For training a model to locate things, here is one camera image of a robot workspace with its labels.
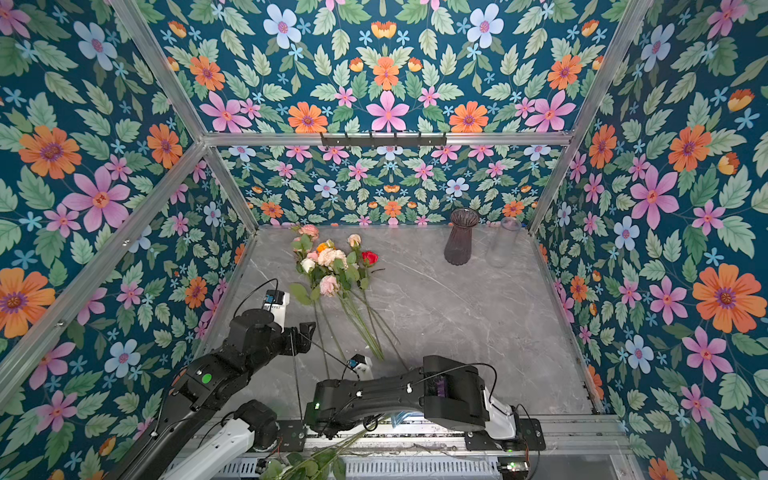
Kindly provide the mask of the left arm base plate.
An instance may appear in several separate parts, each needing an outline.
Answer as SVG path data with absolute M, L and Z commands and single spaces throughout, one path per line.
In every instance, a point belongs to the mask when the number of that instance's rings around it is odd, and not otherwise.
M 307 427 L 301 420 L 277 421 L 277 452 L 303 452 L 307 441 Z

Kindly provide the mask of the light pink peony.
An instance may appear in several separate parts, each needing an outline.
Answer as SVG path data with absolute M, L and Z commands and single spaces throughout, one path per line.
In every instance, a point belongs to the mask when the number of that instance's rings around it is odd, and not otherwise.
M 322 296 L 334 297 L 341 290 L 341 285 L 334 275 L 324 276 L 319 283 L 319 291 Z

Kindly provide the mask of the cream pink peony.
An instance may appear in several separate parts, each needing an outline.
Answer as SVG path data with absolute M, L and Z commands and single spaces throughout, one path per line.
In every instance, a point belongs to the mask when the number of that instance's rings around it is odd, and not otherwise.
M 342 268 L 348 267 L 346 254 L 339 249 L 327 248 L 318 254 L 317 263 L 324 267 L 332 268 L 336 265 L 336 261 L 340 261 Z

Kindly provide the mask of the dark smoky glass vase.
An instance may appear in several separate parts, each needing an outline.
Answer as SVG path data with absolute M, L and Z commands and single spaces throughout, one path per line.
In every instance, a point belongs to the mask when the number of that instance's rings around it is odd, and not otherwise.
M 452 229 L 444 248 L 444 258 L 449 264 L 460 266 L 470 260 L 473 229 L 479 220 L 479 213 L 470 208 L 458 208 L 451 213 Z

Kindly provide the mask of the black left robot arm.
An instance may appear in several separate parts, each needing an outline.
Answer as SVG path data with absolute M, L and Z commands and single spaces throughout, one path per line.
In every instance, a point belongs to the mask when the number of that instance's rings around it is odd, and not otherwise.
M 160 414 L 108 479 L 158 479 L 182 448 L 252 376 L 279 355 L 308 352 L 315 322 L 284 328 L 265 309 L 250 309 L 230 322 L 222 345 L 192 363 L 173 383 Z

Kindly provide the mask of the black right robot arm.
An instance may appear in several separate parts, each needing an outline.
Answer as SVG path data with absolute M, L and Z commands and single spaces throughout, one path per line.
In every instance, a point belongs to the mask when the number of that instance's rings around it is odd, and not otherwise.
M 464 363 L 439 355 L 405 373 L 364 380 L 327 379 L 316 384 L 304 424 L 327 438 L 386 415 L 417 413 L 451 431 L 483 432 L 495 441 L 519 437 L 519 414 L 494 397 L 479 369 L 498 372 L 485 362 Z

